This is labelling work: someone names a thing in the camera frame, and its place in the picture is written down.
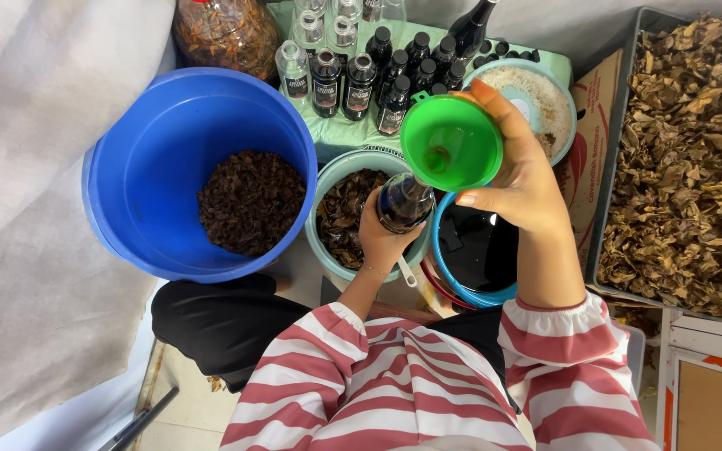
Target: white ladle handle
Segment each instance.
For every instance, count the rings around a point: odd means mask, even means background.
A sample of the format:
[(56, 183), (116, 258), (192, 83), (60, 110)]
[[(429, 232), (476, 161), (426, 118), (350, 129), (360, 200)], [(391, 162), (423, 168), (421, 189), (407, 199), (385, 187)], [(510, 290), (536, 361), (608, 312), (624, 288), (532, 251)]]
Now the white ladle handle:
[(400, 272), (403, 273), (403, 278), (406, 279), (406, 285), (414, 288), (416, 286), (416, 277), (414, 277), (414, 273), (408, 267), (408, 263), (406, 263), (406, 259), (402, 255), (397, 260), (397, 266), (400, 267)]

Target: fingernail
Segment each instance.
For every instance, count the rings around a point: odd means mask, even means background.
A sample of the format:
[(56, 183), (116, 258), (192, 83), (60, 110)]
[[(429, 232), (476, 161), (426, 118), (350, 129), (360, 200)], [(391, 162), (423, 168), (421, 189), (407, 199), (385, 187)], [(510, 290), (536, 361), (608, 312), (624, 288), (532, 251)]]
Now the fingernail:
[(456, 199), (456, 205), (471, 207), (475, 205), (475, 196), (473, 196), (472, 194), (465, 194), (464, 196)]

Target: white rice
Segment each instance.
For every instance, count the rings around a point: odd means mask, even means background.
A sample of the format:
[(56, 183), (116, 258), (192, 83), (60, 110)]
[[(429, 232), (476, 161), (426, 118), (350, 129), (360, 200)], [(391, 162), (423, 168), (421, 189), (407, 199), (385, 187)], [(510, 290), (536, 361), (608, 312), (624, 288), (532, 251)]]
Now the white rice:
[(534, 135), (545, 149), (545, 155), (551, 159), (562, 150), (573, 128), (573, 117), (567, 97), (553, 82), (532, 71), (509, 66), (490, 69), (481, 74), (480, 80), (498, 91), (511, 86), (524, 92), (539, 113), (541, 130), (534, 130)]

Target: green funnel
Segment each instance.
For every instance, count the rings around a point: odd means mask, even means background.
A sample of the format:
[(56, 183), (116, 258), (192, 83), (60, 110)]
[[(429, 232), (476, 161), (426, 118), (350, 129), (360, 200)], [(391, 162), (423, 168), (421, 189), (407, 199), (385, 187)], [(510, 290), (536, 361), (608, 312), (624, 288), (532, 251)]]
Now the green funnel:
[(408, 165), (425, 183), (457, 193), (491, 181), (503, 161), (503, 139), (492, 117), (455, 96), (418, 92), (400, 127)]

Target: black pants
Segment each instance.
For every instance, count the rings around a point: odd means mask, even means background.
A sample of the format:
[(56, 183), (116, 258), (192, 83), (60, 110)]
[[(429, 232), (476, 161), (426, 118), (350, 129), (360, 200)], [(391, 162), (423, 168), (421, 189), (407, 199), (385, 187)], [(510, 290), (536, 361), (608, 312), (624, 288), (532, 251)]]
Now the black pants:
[[(202, 374), (218, 375), (231, 393), (240, 392), (269, 343), (311, 310), (276, 296), (275, 287), (264, 274), (213, 285), (169, 282), (153, 301), (153, 331), (194, 360)], [(475, 347), (505, 384), (503, 350), (497, 344), (501, 311), (466, 312), (428, 328)]]

